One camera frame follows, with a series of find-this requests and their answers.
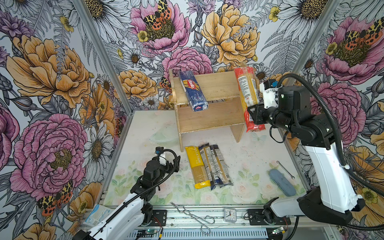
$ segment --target wooden shelf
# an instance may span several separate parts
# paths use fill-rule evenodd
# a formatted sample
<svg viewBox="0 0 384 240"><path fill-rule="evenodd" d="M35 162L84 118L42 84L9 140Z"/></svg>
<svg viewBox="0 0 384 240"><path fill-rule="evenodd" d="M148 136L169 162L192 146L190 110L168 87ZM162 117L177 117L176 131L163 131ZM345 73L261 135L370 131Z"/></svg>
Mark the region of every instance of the wooden shelf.
<svg viewBox="0 0 384 240"><path fill-rule="evenodd" d="M244 123L240 98L234 98L231 102L210 103L207 110L198 112L192 112L189 106L178 109L180 133Z"/></svg>
<svg viewBox="0 0 384 240"><path fill-rule="evenodd" d="M203 90L207 101L235 98L240 96L236 76L234 71L222 73L210 73L195 75L199 86ZM176 92L177 98L175 105L188 103L188 99L181 86L180 78L173 78L171 83L172 92Z"/></svg>

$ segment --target metal wrench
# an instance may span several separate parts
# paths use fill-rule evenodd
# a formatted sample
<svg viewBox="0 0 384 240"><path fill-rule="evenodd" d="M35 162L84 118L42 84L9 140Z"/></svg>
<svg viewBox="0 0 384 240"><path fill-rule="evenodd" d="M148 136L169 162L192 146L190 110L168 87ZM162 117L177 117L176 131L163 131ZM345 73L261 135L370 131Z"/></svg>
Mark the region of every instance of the metal wrench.
<svg viewBox="0 0 384 240"><path fill-rule="evenodd" d="M279 161L277 161L277 164L279 164L289 174L289 176L291 176L292 179L295 179L295 177L292 176L292 174L290 174L290 172L288 172L288 170Z"/></svg>

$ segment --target white square clock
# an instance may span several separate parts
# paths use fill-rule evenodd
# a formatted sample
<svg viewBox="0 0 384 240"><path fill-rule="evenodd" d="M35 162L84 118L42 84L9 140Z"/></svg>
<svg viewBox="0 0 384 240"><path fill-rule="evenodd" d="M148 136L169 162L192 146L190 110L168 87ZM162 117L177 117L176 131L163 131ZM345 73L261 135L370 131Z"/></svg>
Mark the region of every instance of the white square clock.
<svg viewBox="0 0 384 240"><path fill-rule="evenodd" d="M224 208L224 221L234 223L236 220L236 209L231 207Z"/></svg>

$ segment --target dark blue pasta package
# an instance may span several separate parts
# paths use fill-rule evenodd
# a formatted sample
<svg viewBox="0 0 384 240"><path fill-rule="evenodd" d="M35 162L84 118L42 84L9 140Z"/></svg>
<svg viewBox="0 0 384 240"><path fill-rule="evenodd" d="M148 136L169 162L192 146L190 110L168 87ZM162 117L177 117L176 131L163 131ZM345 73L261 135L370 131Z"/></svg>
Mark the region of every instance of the dark blue pasta package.
<svg viewBox="0 0 384 240"><path fill-rule="evenodd" d="M192 71L179 71L179 77L192 111L208 109L208 102Z"/></svg>

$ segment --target floral tabletop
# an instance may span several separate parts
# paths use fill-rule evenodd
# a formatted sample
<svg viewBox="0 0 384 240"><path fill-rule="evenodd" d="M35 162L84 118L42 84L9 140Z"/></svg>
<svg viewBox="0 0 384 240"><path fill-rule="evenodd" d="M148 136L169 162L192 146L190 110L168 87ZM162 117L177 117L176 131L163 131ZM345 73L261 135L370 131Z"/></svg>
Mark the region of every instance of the floral tabletop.
<svg viewBox="0 0 384 240"><path fill-rule="evenodd" d="M154 156L156 146L174 150L181 155L181 160L180 171L160 185L161 190L157 190L150 201L153 205L170 205L170 202L186 205L264 204L273 197L285 197L268 176L272 168L287 177L296 194L304 193L304 186L285 145L275 142L268 135L266 130L244 133L241 141L236 143L228 127L184 134L184 146L199 146L207 142L218 144L233 182L233 186L217 187L212 191L208 187L195 189L187 154L180 152L174 111L136 111L104 205L122 203ZM291 179L277 161L295 179Z"/></svg>

